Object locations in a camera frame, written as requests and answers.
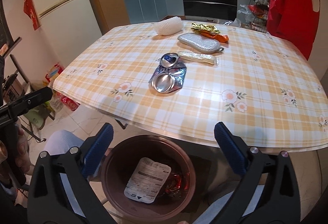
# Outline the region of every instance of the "red cloth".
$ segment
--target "red cloth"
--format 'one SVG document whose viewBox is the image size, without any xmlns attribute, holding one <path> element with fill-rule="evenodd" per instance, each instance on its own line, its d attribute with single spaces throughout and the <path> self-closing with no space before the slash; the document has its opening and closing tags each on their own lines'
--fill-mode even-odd
<svg viewBox="0 0 328 224">
<path fill-rule="evenodd" d="M 317 33 L 319 12 L 312 0 L 271 0 L 267 29 L 274 36 L 292 42 L 309 59 Z"/>
<path fill-rule="evenodd" d="M 38 29 L 40 27 L 40 23 L 36 16 L 32 0 L 24 0 L 24 13 L 32 20 L 34 30 Z"/>
</svg>

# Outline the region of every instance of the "yellow checkered tablecloth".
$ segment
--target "yellow checkered tablecloth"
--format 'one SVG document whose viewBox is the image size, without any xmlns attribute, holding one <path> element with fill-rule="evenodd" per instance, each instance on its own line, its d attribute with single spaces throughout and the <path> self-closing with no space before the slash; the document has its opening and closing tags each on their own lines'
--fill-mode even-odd
<svg viewBox="0 0 328 224">
<path fill-rule="evenodd" d="M 183 88 L 157 93 L 148 83 L 165 53 L 193 50 L 178 35 L 158 36 L 152 23 L 116 27 L 55 80 L 62 94 L 162 135 L 217 146 L 223 121 L 248 145 L 313 150 L 328 144 L 328 100 L 302 54 L 283 39 L 217 25 L 229 35 L 218 67 L 186 61 Z"/>
</svg>

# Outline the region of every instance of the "brown bucket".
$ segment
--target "brown bucket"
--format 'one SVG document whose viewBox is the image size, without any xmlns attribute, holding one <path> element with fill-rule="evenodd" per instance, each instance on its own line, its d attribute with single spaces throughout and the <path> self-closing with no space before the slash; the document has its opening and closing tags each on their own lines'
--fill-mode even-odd
<svg viewBox="0 0 328 224">
<path fill-rule="evenodd" d="M 155 162 L 171 158 L 180 166 L 184 180 L 178 199 L 161 200 L 158 197 L 153 203 L 146 204 L 125 197 L 124 189 L 143 157 Z M 124 140 L 111 150 L 101 169 L 101 182 L 108 201 L 124 217 L 154 222 L 169 219 L 188 205 L 195 191 L 196 175 L 189 156 L 174 142 L 155 135 L 139 135 Z"/>
</svg>

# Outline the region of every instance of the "sticker on refrigerator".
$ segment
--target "sticker on refrigerator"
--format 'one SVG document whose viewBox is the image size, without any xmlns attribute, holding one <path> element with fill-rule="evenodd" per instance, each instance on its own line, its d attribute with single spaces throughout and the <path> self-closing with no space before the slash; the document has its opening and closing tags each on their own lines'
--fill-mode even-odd
<svg viewBox="0 0 328 224">
<path fill-rule="evenodd" d="M 150 204 L 155 201 L 170 173 L 169 166 L 143 157 L 130 177 L 124 195 L 129 199 Z"/>
</svg>

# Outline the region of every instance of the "white refrigerator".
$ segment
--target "white refrigerator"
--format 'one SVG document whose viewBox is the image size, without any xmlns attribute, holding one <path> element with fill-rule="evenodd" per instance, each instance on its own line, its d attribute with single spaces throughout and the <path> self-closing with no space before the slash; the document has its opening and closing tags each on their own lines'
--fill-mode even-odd
<svg viewBox="0 0 328 224">
<path fill-rule="evenodd" d="M 101 37 L 89 0 L 32 0 L 50 45 L 67 67 Z"/>
</svg>

